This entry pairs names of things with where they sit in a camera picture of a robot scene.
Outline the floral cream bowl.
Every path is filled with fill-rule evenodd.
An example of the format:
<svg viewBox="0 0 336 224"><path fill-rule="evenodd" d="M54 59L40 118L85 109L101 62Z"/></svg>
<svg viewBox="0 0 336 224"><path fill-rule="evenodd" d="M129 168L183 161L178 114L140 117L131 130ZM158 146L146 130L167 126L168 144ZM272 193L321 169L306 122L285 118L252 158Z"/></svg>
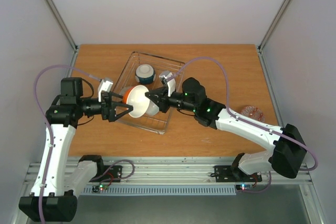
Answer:
<svg viewBox="0 0 336 224"><path fill-rule="evenodd" d="M119 92L119 95L124 96L125 93L130 89L132 89L132 86L122 88Z"/></svg>

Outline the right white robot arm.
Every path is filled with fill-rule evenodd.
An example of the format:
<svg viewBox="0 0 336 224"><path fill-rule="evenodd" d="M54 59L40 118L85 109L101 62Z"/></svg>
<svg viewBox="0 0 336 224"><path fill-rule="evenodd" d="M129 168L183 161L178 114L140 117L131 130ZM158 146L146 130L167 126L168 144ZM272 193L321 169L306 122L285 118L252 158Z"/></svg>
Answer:
<svg viewBox="0 0 336 224"><path fill-rule="evenodd" d="M145 96L161 112L169 108L192 112L194 119L204 127L236 134L263 147L263 152L237 155L231 165L235 179L243 180L256 172L272 170L286 178L297 177L307 151L295 126L269 125L228 109L208 98L205 88L194 78L183 82L182 92L164 86L146 92Z"/></svg>

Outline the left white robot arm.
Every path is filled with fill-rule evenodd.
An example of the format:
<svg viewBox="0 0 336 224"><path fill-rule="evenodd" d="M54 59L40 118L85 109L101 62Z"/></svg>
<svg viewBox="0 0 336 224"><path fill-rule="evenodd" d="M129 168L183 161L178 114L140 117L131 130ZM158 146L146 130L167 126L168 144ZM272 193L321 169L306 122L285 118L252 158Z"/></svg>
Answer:
<svg viewBox="0 0 336 224"><path fill-rule="evenodd" d="M60 94L46 111L46 143L39 172L29 196L22 196L18 205L34 222L70 222L77 211L78 197L89 182L123 179L116 174L119 162L106 166L100 155L84 155L72 174L65 176L71 142L83 116L100 115L114 122L133 110L130 105L113 101L113 97L122 96L110 90L111 80L100 81L97 98L83 96L84 81L79 77L62 79Z"/></svg>

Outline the teal and white bowl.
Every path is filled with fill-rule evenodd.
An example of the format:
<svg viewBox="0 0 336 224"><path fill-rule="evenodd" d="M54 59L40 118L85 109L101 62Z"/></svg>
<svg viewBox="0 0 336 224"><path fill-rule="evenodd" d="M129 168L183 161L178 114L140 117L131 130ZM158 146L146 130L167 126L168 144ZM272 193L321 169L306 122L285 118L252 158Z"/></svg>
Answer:
<svg viewBox="0 0 336 224"><path fill-rule="evenodd" d="M142 85L152 84L156 79L156 72L151 65L142 64L135 71L135 79Z"/></svg>

